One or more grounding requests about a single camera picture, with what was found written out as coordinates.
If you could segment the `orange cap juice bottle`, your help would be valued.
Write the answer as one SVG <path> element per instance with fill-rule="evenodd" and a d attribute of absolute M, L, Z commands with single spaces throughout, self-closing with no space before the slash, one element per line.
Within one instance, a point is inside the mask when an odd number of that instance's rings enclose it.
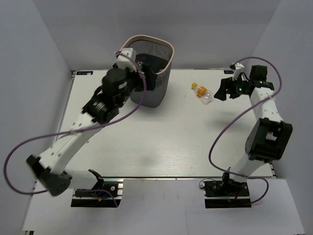
<path fill-rule="evenodd" d="M 207 105 L 214 100 L 213 94 L 205 86 L 194 82 L 191 85 L 191 89 L 204 105 Z"/>

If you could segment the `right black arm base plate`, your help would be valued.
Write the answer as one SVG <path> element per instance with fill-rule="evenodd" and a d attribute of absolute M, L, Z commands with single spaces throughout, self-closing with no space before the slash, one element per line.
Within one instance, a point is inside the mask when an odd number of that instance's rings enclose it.
<path fill-rule="evenodd" d="M 230 189 L 225 189 L 221 184 L 222 180 L 211 178 L 199 182 L 199 188 L 204 191 L 206 209 L 251 208 L 247 183 Z"/>

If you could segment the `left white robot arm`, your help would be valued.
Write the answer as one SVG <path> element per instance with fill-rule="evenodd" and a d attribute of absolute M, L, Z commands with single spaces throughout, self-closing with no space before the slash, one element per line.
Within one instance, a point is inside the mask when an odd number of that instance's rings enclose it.
<path fill-rule="evenodd" d="M 103 191 L 100 174 L 92 169 L 70 170 L 67 164 L 95 134 L 113 124 L 119 109 L 132 93 L 155 89 L 157 75 L 147 64 L 139 67 L 141 70 L 137 71 L 114 64 L 83 106 L 71 129 L 39 156 L 27 158 L 27 164 L 50 195 L 58 196 L 69 188 L 88 190 L 92 195 Z"/>

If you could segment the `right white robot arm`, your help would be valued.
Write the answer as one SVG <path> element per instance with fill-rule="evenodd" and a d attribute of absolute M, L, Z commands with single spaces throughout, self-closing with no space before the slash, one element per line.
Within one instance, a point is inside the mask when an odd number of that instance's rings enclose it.
<path fill-rule="evenodd" d="M 293 127 L 283 121 L 274 101 L 274 85 L 267 81 L 266 66 L 252 66 L 250 75 L 241 63 L 232 64 L 233 76 L 221 80 L 214 97 L 225 101 L 228 97 L 249 96 L 256 124 L 245 143 L 245 153 L 222 176 L 221 190 L 233 195 L 259 167 L 282 158 Z"/>

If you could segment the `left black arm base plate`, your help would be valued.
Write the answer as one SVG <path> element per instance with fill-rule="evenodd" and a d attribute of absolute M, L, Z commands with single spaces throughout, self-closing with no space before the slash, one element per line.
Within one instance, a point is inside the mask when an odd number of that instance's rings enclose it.
<path fill-rule="evenodd" d="M 123 179 L 105 179 L 92 189 L 75 189 L 73 208 L 117 208 L 122 199 Z"/>

